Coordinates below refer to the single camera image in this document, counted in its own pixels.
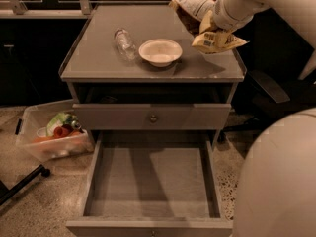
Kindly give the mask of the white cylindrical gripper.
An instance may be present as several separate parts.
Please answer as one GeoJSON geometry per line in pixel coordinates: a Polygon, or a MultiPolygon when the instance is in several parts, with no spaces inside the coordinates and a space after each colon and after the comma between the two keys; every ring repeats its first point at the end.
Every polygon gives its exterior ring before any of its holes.
{"type": "Polygon", "coordinates": [[[199,25],[199,32],[213,32],[218,28],[233,31],[243,28],[255,14],[269,6],[259,0],[216,0],[199,25]]]}

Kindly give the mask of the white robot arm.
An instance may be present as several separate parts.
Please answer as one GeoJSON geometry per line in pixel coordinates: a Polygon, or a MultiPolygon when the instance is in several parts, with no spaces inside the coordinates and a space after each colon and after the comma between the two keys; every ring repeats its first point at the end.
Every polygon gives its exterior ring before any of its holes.
{"type": "MultiPolygon", "coordinates": [[[[245,26],[273,8],[316,49],[316,0],[217,0],[215,24],[245,26]]],[[[316,237],[316,118],[288,116],[253,143],[240,173],[231,237],[316,237]]]]}

